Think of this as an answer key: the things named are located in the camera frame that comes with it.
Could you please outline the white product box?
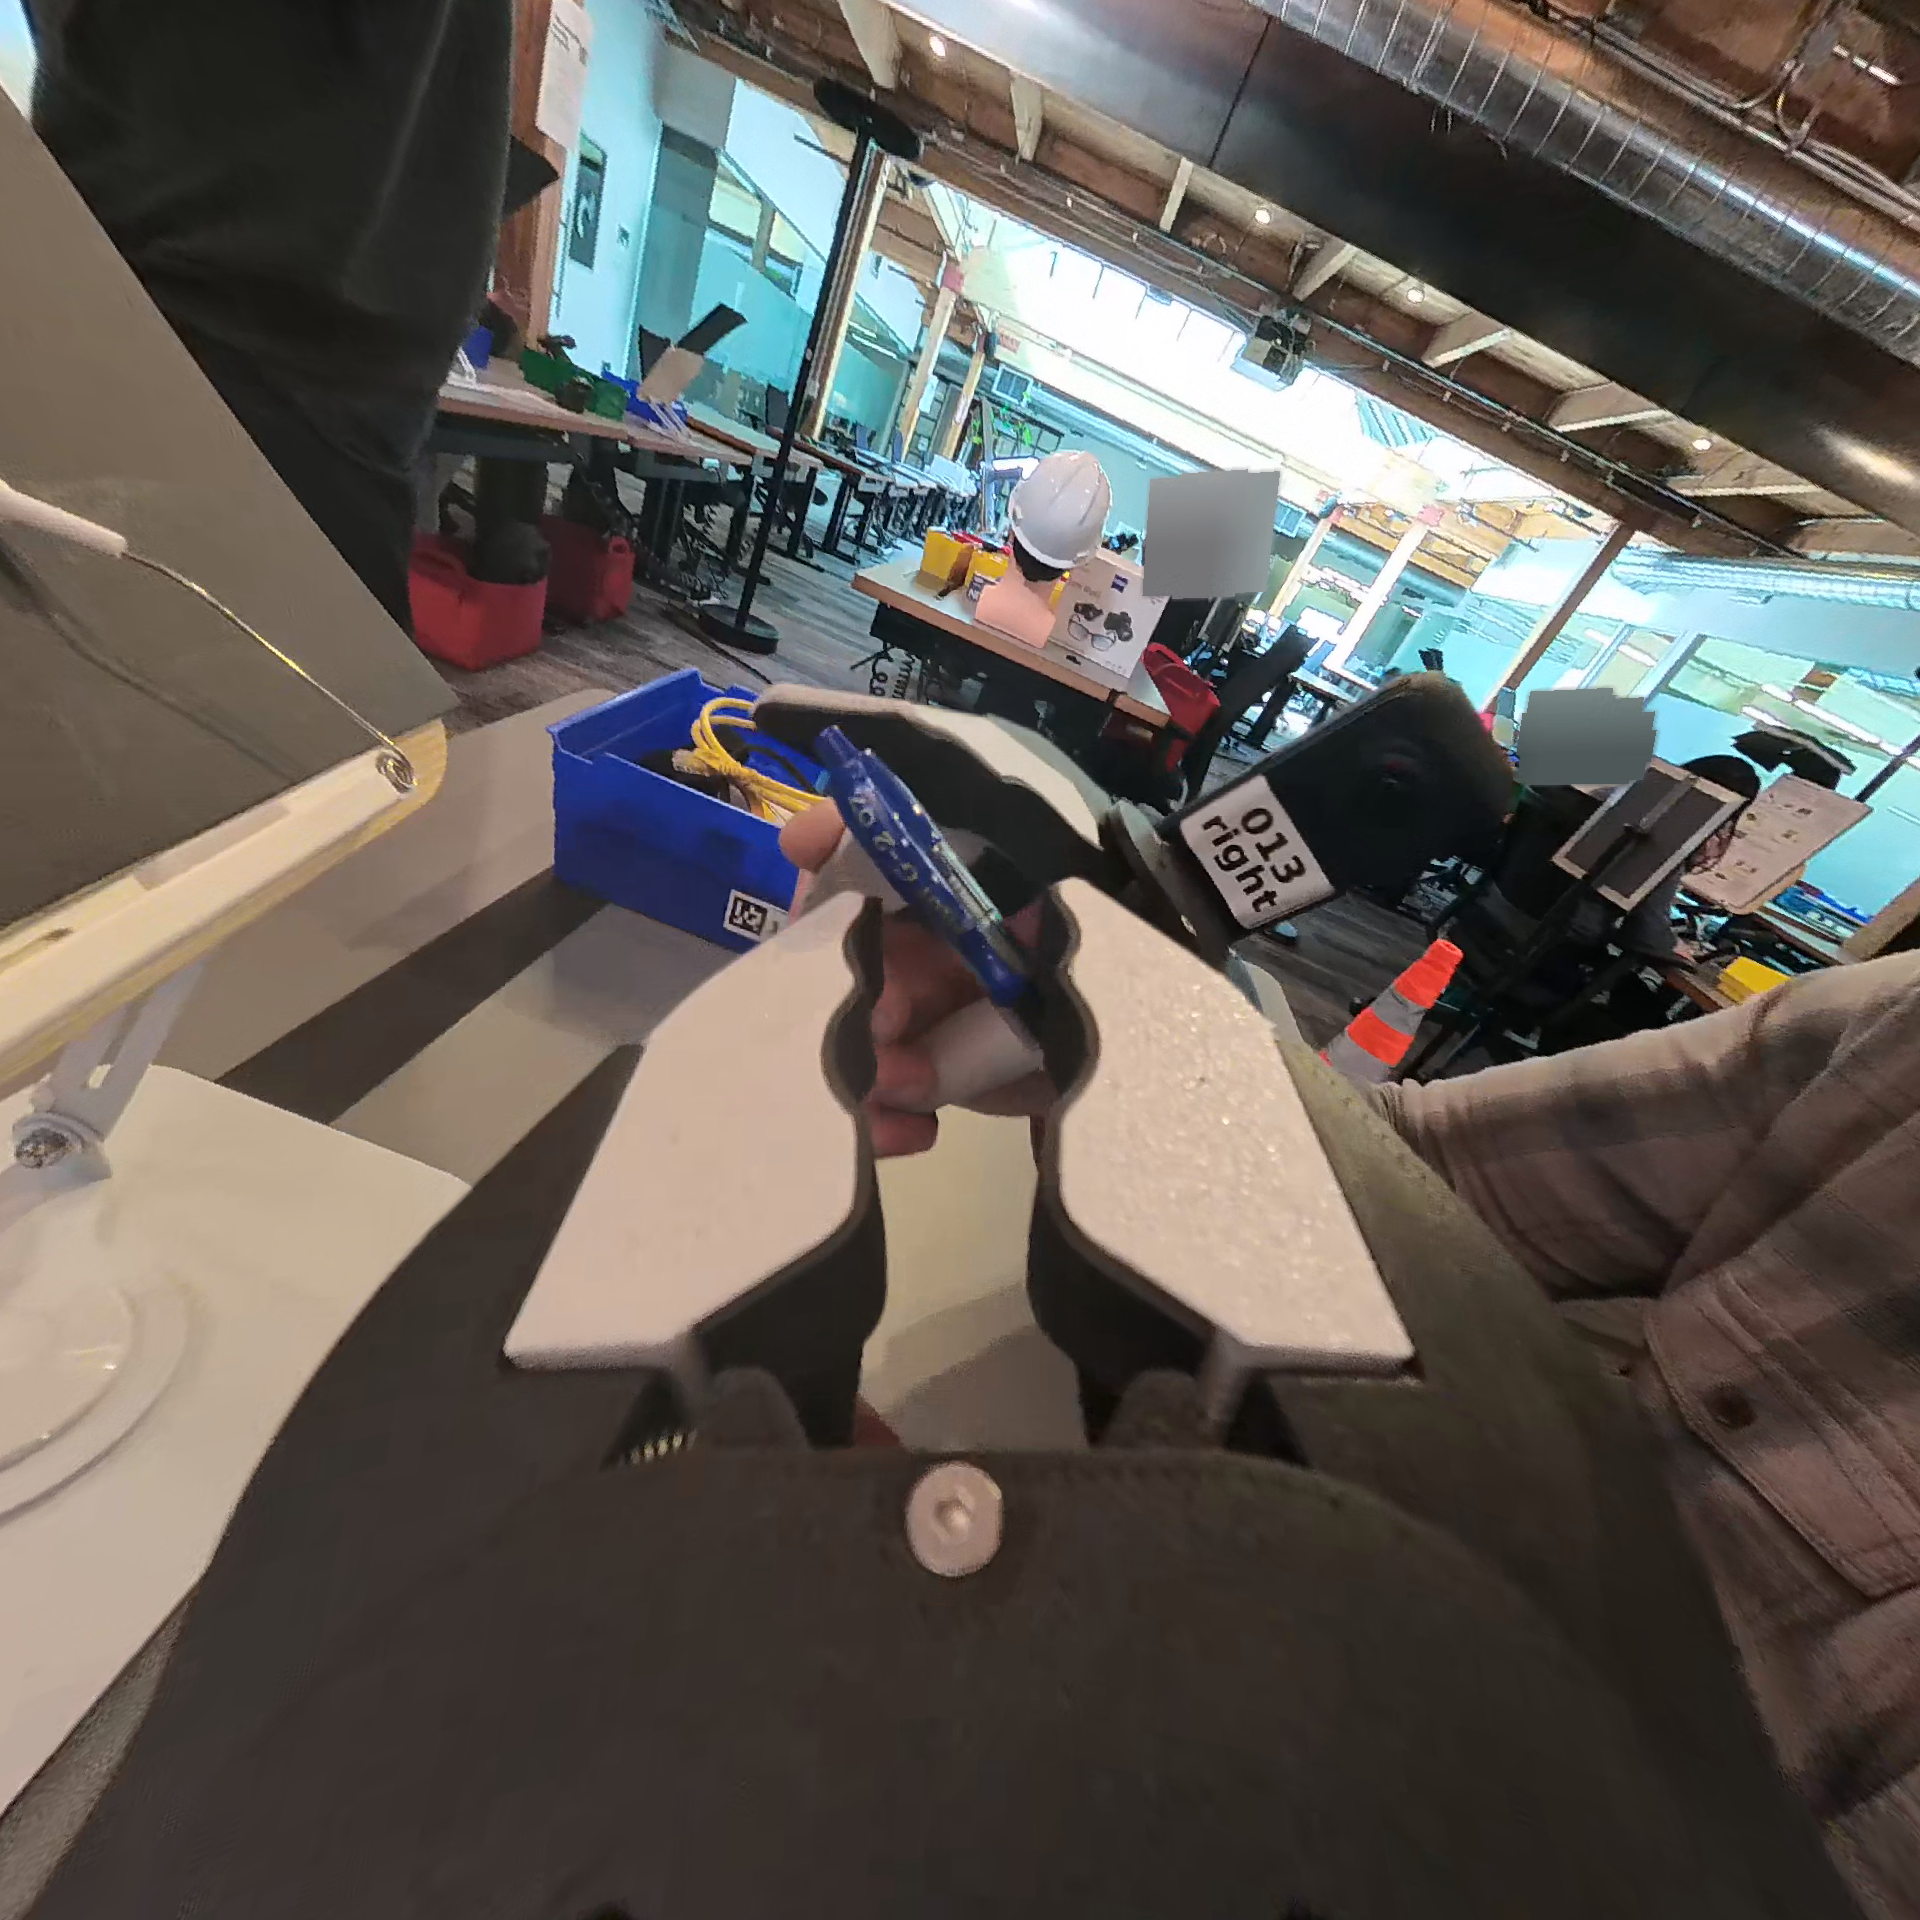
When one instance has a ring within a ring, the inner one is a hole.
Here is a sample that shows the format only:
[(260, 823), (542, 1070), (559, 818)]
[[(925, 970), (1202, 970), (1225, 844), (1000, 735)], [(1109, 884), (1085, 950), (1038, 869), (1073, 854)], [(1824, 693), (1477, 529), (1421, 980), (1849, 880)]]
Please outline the white product box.
[(1135, 560), (1101, 546), (1068, 572), (1041, 654), (1105, 690), (1127, 690), (1165, 608)]

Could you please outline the mannequin head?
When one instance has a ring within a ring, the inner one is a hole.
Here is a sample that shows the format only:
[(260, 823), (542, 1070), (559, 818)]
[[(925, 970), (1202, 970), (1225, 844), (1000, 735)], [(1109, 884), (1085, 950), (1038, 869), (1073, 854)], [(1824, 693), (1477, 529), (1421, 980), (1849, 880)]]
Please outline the mannequin head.
[(973, 620), (981, 628), (1038, 650), (1052, 637), (1068, 567), (1038, 558), (1012, 534), (1005, 553), (1000, 572), (981, 584)]

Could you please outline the person's right forearm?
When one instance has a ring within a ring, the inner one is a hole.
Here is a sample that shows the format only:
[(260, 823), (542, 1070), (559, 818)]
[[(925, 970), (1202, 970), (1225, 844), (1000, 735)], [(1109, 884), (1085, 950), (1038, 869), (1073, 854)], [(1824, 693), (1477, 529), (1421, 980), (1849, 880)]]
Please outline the person's right forearm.
[(1809, 1280), (1913, 1273), (1914, 1096), (1906, 950), (1370, 1101), (1532, 1277), (1646, 1298), (1766, 1245)]

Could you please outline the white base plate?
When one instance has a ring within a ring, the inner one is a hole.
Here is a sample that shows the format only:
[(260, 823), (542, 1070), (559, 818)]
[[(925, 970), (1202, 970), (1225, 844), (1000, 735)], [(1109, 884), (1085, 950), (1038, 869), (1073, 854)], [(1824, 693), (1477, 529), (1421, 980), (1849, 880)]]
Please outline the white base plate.
[(465, 1194), (442, 1170), (189, 1071), (144, 1073), (111, 1175), (5, 1224), (66, 1269), (176, 1277), (176, 1378), (103, 1465), (1, 1520), (1, 1796), (10, 1806), (201, 1580), (305, 1382)]

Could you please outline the grey-topped wooden board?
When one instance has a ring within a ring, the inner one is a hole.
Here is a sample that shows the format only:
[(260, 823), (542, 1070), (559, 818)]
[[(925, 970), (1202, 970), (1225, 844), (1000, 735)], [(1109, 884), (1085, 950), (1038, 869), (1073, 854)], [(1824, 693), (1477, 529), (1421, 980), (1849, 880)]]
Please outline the grey-topped wooden board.
[(5, 1092), (418, 813), (448, 688), (5, 102)]

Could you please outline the red storage box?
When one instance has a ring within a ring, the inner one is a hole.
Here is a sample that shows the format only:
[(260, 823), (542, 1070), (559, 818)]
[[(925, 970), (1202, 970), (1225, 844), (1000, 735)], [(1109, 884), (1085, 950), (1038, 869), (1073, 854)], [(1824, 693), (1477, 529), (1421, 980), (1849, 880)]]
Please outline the red storage box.
[(415, 647), (442, 665), (488, 669), (529, 656), (542, 641), (545, 578), (479, 581), (462, 544), (446, 534), (413, 532), (407, 584)]
[(630, 610), (634, 554), (624, 534), (604, 534), (554, 513), (542, 517), (538, 532), (545, 540), (548, 621), (590, 625)]

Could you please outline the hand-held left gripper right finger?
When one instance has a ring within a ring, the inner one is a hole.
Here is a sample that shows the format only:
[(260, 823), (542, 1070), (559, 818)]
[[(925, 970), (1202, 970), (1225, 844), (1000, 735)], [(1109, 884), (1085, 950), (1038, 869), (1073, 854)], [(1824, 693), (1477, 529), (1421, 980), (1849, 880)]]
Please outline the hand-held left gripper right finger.
[(1263, 1015), (1085, 880), (1040, 921), (1026, 1295), (1089, 1424), (1143, 1373), (1231, 1424), (1266, 1375), (1399, 1380), (1416, 1356)]

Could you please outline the blue pen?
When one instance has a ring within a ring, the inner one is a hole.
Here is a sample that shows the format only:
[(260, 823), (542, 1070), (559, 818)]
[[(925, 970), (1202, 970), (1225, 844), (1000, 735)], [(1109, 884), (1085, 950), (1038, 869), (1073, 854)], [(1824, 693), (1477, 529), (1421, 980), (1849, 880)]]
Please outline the blue pen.
[(944, 940), (992, 1005), (1012, 1009), (1026, 1001), (1023, 948), (904, 781), (839, 727), (822, 727), (813, 749), (820, 793), (884, 886)]

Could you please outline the red office chair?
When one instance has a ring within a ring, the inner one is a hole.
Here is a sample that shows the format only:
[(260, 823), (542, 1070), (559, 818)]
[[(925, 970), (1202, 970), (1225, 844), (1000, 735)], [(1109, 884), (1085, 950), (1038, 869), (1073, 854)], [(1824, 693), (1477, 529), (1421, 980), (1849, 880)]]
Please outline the red office chair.
[(1159, 764), (1168, 775), (1180, 775), (1191, 746), (1218, 716), (1218, 697), (1210, 680), (1194, 674), (1159, 639), (1148, 641), (1140, 665), (1168, 712), (1168, 725), (1159, 734)]

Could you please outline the white hard hat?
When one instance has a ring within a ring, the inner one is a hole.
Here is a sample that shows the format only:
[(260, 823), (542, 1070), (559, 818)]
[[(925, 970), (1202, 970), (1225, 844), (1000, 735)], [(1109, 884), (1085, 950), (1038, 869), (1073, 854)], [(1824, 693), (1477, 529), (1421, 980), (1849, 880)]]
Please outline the white hard hat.
[(1008, 536), (1014, 565), (1031, 581), (1064, 575), (1097, 550), (1110, 506), (1113, 485), (1092, 453), (1048, 453), (1010, 493)]

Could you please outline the green bin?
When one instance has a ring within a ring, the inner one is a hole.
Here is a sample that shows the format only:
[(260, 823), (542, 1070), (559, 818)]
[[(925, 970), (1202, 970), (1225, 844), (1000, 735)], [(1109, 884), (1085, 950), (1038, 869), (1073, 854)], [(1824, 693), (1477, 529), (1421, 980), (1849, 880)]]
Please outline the green bin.
[(559, 338), (528, 342), (519, 352), (524, 382), (567, 414), (624, 420), (633, 400), (629, 384), (606, 373), (590, 373), (569, 346), (570, 340)]

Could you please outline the blue plastic bin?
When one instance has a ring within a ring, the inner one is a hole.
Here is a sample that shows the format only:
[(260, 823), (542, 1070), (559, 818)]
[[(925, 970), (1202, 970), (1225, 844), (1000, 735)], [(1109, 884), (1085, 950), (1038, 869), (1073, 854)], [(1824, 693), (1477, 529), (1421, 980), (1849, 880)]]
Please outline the blue plastic bin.
[(799, 882), (778, 829), (822, 773), (753, 705), (688, 666), (552, 725), (552, 873), (734, 952), (772, 940)]

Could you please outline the person's right hand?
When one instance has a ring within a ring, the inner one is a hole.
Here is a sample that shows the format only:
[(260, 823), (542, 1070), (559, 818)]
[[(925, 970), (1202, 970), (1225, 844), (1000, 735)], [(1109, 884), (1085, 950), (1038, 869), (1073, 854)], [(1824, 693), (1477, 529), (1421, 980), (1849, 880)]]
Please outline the person's right hand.
[(879, 991), (871, 1008), (874, 1076), (864, 1101), (879, 1161), (928, 1152), (938, 1133), (928, 1033), (977, 999), (961, 960), (910, 911), (879, 921)]

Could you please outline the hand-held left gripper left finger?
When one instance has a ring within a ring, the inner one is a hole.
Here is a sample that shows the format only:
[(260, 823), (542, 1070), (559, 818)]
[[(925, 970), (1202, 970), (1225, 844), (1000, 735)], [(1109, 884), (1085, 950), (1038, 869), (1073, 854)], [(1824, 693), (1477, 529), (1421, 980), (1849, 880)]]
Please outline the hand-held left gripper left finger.
[(831, 896), (645, 1041), (502, 1352), (634, 1366), (701, 1404), (778, 1380), (806, 1433), (856, 1425), (886, 1252), (872, 1135), (879, 902)]

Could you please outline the orange traffic cone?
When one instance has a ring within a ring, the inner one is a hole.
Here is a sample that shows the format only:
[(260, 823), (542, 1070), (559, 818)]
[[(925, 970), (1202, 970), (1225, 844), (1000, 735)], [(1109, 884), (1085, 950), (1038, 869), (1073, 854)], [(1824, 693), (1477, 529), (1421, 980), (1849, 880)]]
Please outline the orange traffic cone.
[(1412, 960), (1378, 996), (1320, 1046), (1319, 1058), (1359, 1088), (1378, 1088), (1401, 1076), (1421, 1026), (1452, 985), (1461, 948), (1438, 940)]

